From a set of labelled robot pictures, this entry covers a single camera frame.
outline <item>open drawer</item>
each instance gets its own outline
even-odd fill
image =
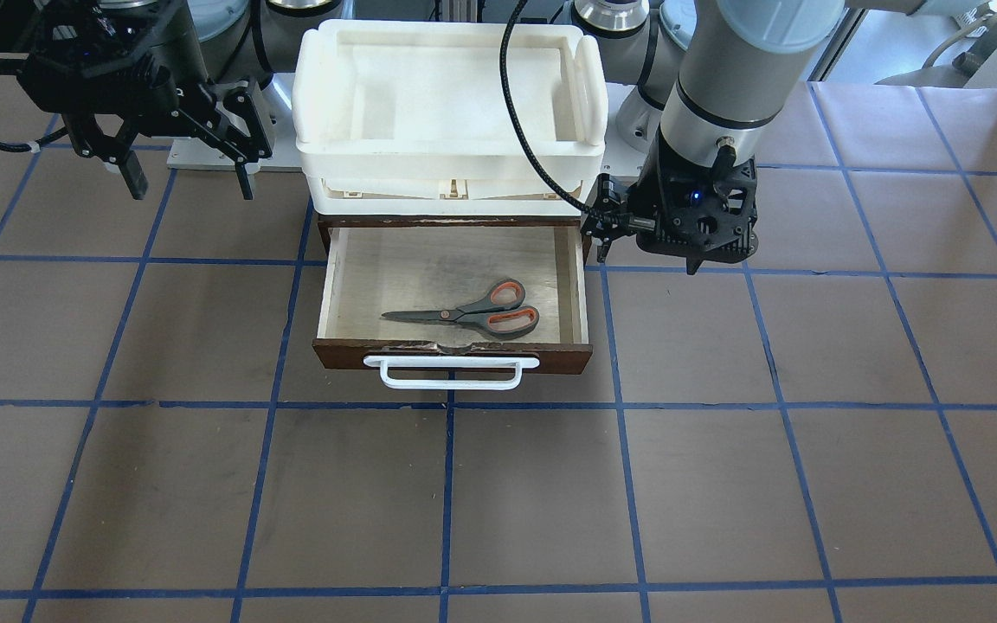
[[[384,312],[452,309],[517,279],[537,328],[495,342],[458,324],[400,323]],[[511,389],[523,370],[581,374],[592,354],[577,226],[334,228],[318,335],[326,368],[379,368],[392,388]],[[511,370],[505,382],[395,378],[396,368]]]

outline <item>scissor handle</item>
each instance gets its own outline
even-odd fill
[[[491,286],[490,291],[475,303],[460,305],[464,314],[482,314],[482,312],[508,312],[518,309],[525,303],[525,286],[517,279],[503,279]]]
[[[491,336],[513,339],[535,330],[539,320],[541,314],[537,308],[526,305],[514,311],[496,311],[494,314],[464,314],[456,322],[469,324]]]

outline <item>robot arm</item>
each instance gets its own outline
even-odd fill
[[[599,260],[610,241],[633,234],[646,252],[684,257],[688,273],[705,260],[736,263],[756,252],[756,141],[844,4],[697,0],[696,7],[695,35],[640,178],[620,190],[601,175],[589,200],[618,217],[589,215],[582,225],[602,240]]]
[[[133,152],[139,134],[215,147],[232,159],[245,198],[253,198],[246,165],[272,156],[260,86],[211,81],[186,0],[52,0],[28,58],[0,61],[4,69],[36,106],[63,117],[76,154],[118,167],[134,198],[147,190]],[[96,114],[118,115],[121,129],[110,137]]]

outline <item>gray robot arm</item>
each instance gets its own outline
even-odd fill
[[[594,16],[577,7],[590,4],[648,7],[646,0],[575,3],[574,21],[585,30]],[[695,35],[670,83],[640,177],[621,189],[620,181],[601,175],[589,200],[616,216],[592,214],[582,225],[585,234],[602,240],[601,260],[610,241],[633,234],[649,253],[684,257],[688,273],[706,260],[736,263],[756,252],[756,142],[844,3],[697,0],[696,8]],[[628,225],[634,222],[640,227]]]

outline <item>scissors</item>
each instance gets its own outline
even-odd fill
[[[454,309],[388,311],[384,318],[403,323],[463,324],[487,335],[512,339],[529,334],[541,314],[525,303],[525,286],[517,279],[502,279],[482,299]]]

